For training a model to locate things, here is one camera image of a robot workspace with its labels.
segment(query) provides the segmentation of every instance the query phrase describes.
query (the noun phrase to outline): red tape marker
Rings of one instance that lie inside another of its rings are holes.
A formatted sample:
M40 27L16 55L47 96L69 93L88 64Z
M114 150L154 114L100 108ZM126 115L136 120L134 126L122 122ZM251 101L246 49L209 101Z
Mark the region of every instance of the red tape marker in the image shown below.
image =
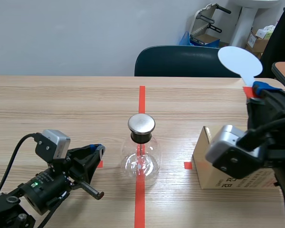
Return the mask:
M247 97L248 99L259 97L259 96L257 96L257 95L253 92L252 87L244 86L244 87L243 87L243 90L244 90L244 93L245 93L245 95L246 95L246 97Z
M191 162L185 161L185 162L184 162L184 166L185 166L185 169L186 169L186 170L192 170L192 169L193 169L193 166L192 166L192 163L191 163Z
M97 168L102 168L104 166L104 161L100 161Z
M146 99L146 87L139 87L139 105L138 112L145 113L145 99ZM137 145L137 152L140 151L140 145ZM145 147L142 145L142 155L145 154ZM135 189L135 214L134 214L134 228L145 228L145 181L144 174L139 172L136 177L136 189Z

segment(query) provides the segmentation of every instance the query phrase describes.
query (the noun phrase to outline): white paddle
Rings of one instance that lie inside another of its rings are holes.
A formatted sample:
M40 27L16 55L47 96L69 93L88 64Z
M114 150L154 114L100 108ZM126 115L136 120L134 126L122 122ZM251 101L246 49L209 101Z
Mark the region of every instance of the white paddle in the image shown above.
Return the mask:
M218 58L228 70L240 75L249 87L252 87L254 77L263 71L263 66L257 57L238 47L221 48L218 51Z

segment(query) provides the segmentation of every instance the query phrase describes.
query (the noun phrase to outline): white wall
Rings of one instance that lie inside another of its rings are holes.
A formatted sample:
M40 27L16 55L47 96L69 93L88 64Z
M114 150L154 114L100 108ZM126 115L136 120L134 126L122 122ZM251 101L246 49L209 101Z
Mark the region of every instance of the white wall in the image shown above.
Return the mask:
M0 0L0 75L132 76L209 0Z

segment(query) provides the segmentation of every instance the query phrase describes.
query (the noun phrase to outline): white sink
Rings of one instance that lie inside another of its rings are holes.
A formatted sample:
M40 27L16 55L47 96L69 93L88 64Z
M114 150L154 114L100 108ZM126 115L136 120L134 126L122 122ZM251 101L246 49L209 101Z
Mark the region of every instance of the white sink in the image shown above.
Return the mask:
M265 9L276 6L280 0L232 0L238 6Z
M244 48L250 33L253 21L258 9L271 8L280 0L232 0L242 7L241 16L238 19L236 29L231 38L230 45Z

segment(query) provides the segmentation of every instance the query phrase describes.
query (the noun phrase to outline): blue gripper part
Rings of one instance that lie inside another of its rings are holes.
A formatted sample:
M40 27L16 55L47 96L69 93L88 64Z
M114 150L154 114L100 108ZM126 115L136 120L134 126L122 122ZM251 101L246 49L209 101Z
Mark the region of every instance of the blue gripper part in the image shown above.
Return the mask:
M268 90L268 91L278 91L278 90L282 90L281 88L275 88L275 87L272 87L270 84L268 83L265 83L265 82L254 82L252 87L256 87L256 95L260 96L261 95L261 92L262 90Z
M90 145L90 150L92 153L97 149L98 146L102 146L102 144L91 144Z

